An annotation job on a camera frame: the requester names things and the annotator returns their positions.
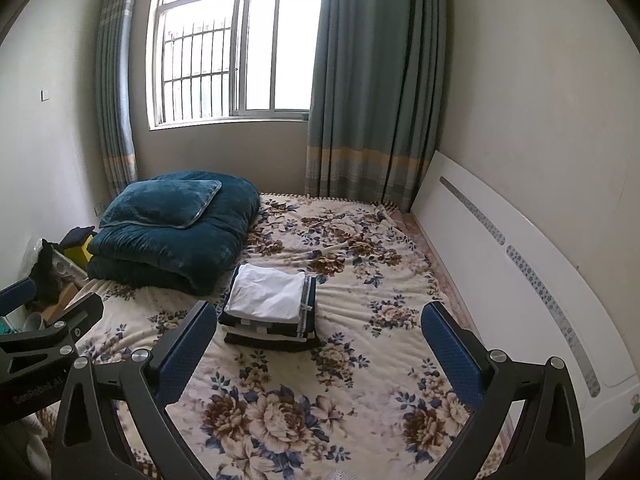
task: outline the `white wall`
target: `white wall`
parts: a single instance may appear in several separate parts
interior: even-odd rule
[[[0,288],[31,238],[96,224],[109,196],[94,103],[101,5],[31,0],[0,46]]]
[[[207,170],[247,178],[258,190],[302,193],[305,121],[227,121],[151,130],[146,108],[146,34],[151,0],[136,0],[131,27],[131,124],[141,178]]]
[[[605,0],[450,0],[440,149],[571,261],[640,369],[640,54]]]

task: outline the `metal screw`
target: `metal screw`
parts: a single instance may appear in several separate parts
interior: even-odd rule
[[[564,361],[562,361],[559,357],[551,358],[551,365],[553,368],[557,368],[558,370],[562,370],[564,368]]]
[[[149,350],[145,350],[144,348],[136,350],[131,354],[131,360],[137,363],[146,360],[147,357],[149,357]]]
[[[507,354],[502,350],[491,350],[489,357],[491,358],[491,361],[495,361],[497,363],[503,363],[507,360]]]
[[[89,364],[89,359],[86,357],[79,357],[74,361],[74,368],[80,370]]]

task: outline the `bed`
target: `bed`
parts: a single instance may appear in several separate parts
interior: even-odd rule
[[[420,332],[439,300],[489,349],[566,363],[586,455],[638,418],[640,381],[603,306],[561,253],[499,195],[436,153],[412,208],[262,195],[239,261],[315,274],[322,346],[301,354],[226,345],[219,330],[180,401],[167,407],[217,480],[423,479],[472,410]],[[228,272],[207,298],[218,309]],[[93,280],[104,317],[79,341],[94,362],[151,348],[196,298]],[[517,424],[514,403],[480,477]],[[126,406],[120,420],[141,469],[158,476]],[[52,428],[55,409],[40,413]]]
[[[218,330],[184,394],[169,406],[180,434],[215,479],[422,480],[470,409],[451,391],[420,332],[422,307],[460,305],[433,259],[382,205],[262,195],[240,262],[315,274],[322,346],[287,354],[227,345]],[[220,308],[231,272],[209,298]],[[94,362],[151,348],[193,306],[193,296],[92,280],[104,317],[79,342]],[[157,476],[125,405],[118,414],[140,467]],[[55,409],[41,413],[52,428]],[[482,474],[502,456],[497,441]]]

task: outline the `striped curtain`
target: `striped curtain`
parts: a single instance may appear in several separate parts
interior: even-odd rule
[[[98,29],[96,101],[102,159],[113,197],[138,179],[129,118],[129,36],[134,0],[104,0]]]
[[[306,193],[408,211],[433,156],[445,0],[322,0]]]

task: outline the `curtain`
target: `curtain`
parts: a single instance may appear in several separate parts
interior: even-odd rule
[[[435,150],[445,0],[322,0],[306,193],[408,211]]]
[[[138,179],[129,118],[129,37],[134,0],[104,0],[96,53],[102,160],[111,195]]]

